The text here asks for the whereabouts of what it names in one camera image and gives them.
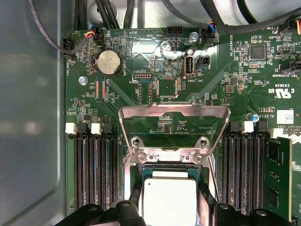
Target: wire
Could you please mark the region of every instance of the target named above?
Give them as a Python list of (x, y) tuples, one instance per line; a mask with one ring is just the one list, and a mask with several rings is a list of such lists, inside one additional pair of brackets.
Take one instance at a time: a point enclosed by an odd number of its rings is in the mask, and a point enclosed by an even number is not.
[(87, 30), (87, 0), (79, 0), (79, 24), (81, 30)]
[(212, 29), (212, 32), (215, 32), (215, 28), (214, 28), (214, 24), (208, 24), (208, 27), (210, 27)]
[(99, 11), (100, 15), (102, 16), (103, 23), (104, 23), (106, 29), (113, 29), (112, 23), (109, 19), (107, 12), (105, 11), (102, 0), (95, 0), (95, 2), (98, 7), (98, 11)]
[(180, 11), (178, 11), (169, 0), (162, 0), (163, 4), (165, 5), (165, 7), (169, 10), (169, 12), (171, 12), (173, 15), (175, 15), (176, 17), (182, 19), (183, 21), (192, 24), (196, 27), (200, 27), (200, 28), (207, 28), (208, 25), (207, 23), (200, 23), (198, 21), (192, 20), (189, 17), (185, 16), (184, 14), (182, 14)]
[(86, 37), (88, 37), (88, 35), (95, 35), (95, 32), (94, 31), (89, 31), (89, 32), (87, 32), (86, 34), (85, 34), (85, 36)]
[(238, 5), (239, 11), (243, 15), (244, 19), (249, 24), (258, 23), (258, 21), (254, 18), (254, 16), (251, 14), (248, 7), (246, 6), (246, 0), (237, 0), (237, 5)]
[(209, 16), (214, 21), (216, 26), (219, 28), (219, 30), (231, 34), (249, 33), (266, 27), (278, 26), (280, 24), (283, 24), (288, 18), (292, 16), (297, 16), (301, 13), (301, 7), (300, 7), (282, 16), (273, 18), (271, 20), (266, 20), (260, 23), (240, 25), (240, 26), (229, 26), (229, 25), (225, 25), (224, 22), (222, 21), (215, 7), (215, 4), (212, 0), (200, 0), (200, 2), (204, 6), (205, 10), (208, 12)]
[(301, 35), (301, 21), (300, 20), (296, 20), (297, 23), (297, 31), (298, 31), (298, 35)]
[(108, 13), (108, 16), (111, 20), (111, 23), (112, 23), (112, 26), (114, 29), (120, 29), (119, 27), (119, 24), (118, 24), (118, 21), (115, 17), (115, 14), (114, 14), (114, 11), (113, 11), (113, 8), (112, 8), (112, 5), (111, 3), (109, 2), (109, 0), (103, 0), (103, 5)]
[(41, 34), (44, 36), (44, 38), (48, 41), (48, 43), (50, 45), (52, 45), (54, 48), (56, 48), (58, 51), (61, 51), (62, 53), (65, 53), (65, 54), (68, 54), (68, 55), (73, 55), (75, 54), (77, 51), (79, 51), (83, 45), (86, 43), (86, 41), (88, 40), (88, 38), (83, 38), (79, 43), (78, 45), (72, 49), (72, 50), (66, 50), (66, 49), (63, 49), (62, 47), (58, 46), (51, 38), (50, 36), (47, 34), (47, 31), (45, 30), (40, 18), (39, 18), (39, 15), (38, 15), (38, 12), (37, 12), (37, 9), (34, 5), (34, 1), (33, 0), (28, 0), (28, 3), (29, 3), (29, 6), (30, 6), (30, 10), (32, 12), (32, 16), (33, 16), (33, 19), (34, 19), (34, 22), (36, 23), (36, 25), (38, 26), (38, 29), (40, 30)]
[(132, 21), (133, 21), (133, 14), (135, 8), (135, 0), (127, 0), (127, 10), (124, 16), (123, 21), (123, 29), (131, 28)]

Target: silver screw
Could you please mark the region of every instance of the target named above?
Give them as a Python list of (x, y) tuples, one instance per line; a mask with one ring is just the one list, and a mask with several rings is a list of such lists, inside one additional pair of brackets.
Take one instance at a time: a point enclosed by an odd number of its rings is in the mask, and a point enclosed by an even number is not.
[(191, 48), (188, 49), (188, 50), (187, 50), (187, 54), (188, 54), (188, 55), (192, 55), (192, 54), (193, 54), (193, 49), (191, 49)]
[(144, 153), (138, 153), (136, 159), (139, 163), (145, 162), (146, 155)]
[(197, 32), (191, 32), (189, 34), (189, 41), (196, 42), (198, 40), (199, 36)]
[(197, 164), (202, 163), (202, 155), (201, 155), (201, 154), (195, 154), (195, 155), (193, 156), (193, 160), (194, 160)]
[(226, 204), (221, 204), (220, 207), (221, 207), (222, 209), (224, 209), (224, 210), (229, 209), (229, 206), (226, 205)]
[(262, 217), (265, 217), (267, 215), (267, 213), (262, 210), (258, 210), (256, 213)]
[(86, 76), (80, 76), (79, 83), (82, 86), (86, 85), (88, 83), (88, 78)]

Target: integrated circuit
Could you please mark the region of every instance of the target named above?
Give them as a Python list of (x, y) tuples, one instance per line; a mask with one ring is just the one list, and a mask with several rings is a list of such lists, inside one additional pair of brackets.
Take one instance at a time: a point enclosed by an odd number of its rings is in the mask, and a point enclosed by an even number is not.
[(271, 187), (269, 188), (269, 191), (268, 191), (268, 197), (269, 197), (270, 204), (272, 204), (274, 207), (276, 207), (278, 209), (279, 194)]
[(234, 93), (234, 85), (226, 85), (225, 86), (225, 93), (228, 93), (228, 94)]
[(264, 60), (265, 59), (265, 45), (251, 46), (251, 60)]

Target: green circuit board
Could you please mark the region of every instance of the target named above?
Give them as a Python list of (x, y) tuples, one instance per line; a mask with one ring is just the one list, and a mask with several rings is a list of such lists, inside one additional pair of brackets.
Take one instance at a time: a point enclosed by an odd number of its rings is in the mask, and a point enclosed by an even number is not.
[[(180, 36), (169, 36), (166, 28), (104, 30), (105, 49), (116, 51), (122, 59), (121, 72), (112, 78), (104, 76), (94, 65), (95, 56), (104, 49), (98, 48), (91, 38), (76, 54), (76, 60), (66, 61), (66, 122), (86, 123), (88, 126), (98, 122), (103, 129), (111, 126), (116, 134), (114, 150), (118, 152), (115, 156), (118, 159), (115, 165), (118, 192), (114, 195), (122, 199), (122, 158), (127, 145), (118, 118), (121, 107), (153, 102), (225, 105), (231, 110), (230, 121), (239, 122), (246, 121), (248, 113), (257, 114), (260, 121), (268, 122), (269, 129), (283, 128), (293, 145), (292, 154), (289, 150), (283, 154), (286, 169), (291, 172), (282, 175), (278, 165), (271, 163), (267, 166), (269, 172), (279, 172), (282, 178), (286, 175), (292, 177), (290, 188), (275, 184), (278, 187), (274, 187), (274, 193), (279, 197), (271, 195), (269, 200), (281, 202), (281, 195), (287, 193), (288, 196), (291, 190), (292, 211), (286, 212), (301, 218), (301, 72), (283, 72), (291, 61), (301, 57), (301, 36), (296, 32), (276, 34), (274, 28), (243, 35), (216, 32), (213, 46), (204, 49), (201, 38), (194, 43), (189, 41), (192, 32), (202, 35), (199, 28), (183, 28)], [(78, 43), (85, 33), (74, 31), (67, 37)], [(190, 48), (194, 50), (194, 70), (191, 74), (184, 74), (184, 54)], [(209, 59), (207, 64), (204, 63), (206, 57)], [(80, 76), (87, 78), (86, 85), (79, 83)], [(180, 113), (126, 121), (130, 136), (141, 136), (147, 146), (154, 146), (156, 142), (155, 146), (164, 147), (194, 146), (200, 136), (210, 139), (217, 124), (215, 118), (200, 120)], [(221, 147), (222, 142), (215, 150), (217, 170), (222, 163)], [(68, 139), (67, 153), (69, 209), (74, 206), (75, 195), (72, 139)], [(220, 173), (217, 175), (221, 184)], [(287, 205), (277, 205), (274, 211), (288, 209)], [(267, 204), (264, 208), (274, 207)]]

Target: chip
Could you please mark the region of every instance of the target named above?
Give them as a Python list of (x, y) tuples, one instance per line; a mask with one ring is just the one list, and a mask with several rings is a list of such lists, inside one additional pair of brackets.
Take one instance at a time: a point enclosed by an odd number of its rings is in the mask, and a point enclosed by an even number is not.
[(225, 93), (234, 93), (234, 85), (226, 85)]
[(269, 156), (271, 159), (278, 161), (279, 160), (279, 147), (269, 147)]
[(103, 126), (104, 133), (113, 133), (113, 125), (112, 123), (105, 123)]
[(233, 97), (224, 97), (224, 103), (225, 104), (232, 104), (234, 102)]
[(271, 187), (269, 188), (269, 202), (278, 209), (278, 206), (279, 206), (279, 195)]
[(251, 59), (264, 60), (265, 59), (265, 46), (251, 46)]
[(84, 115), (83, 120), (84, 121), (90, 121), (90, 115)]

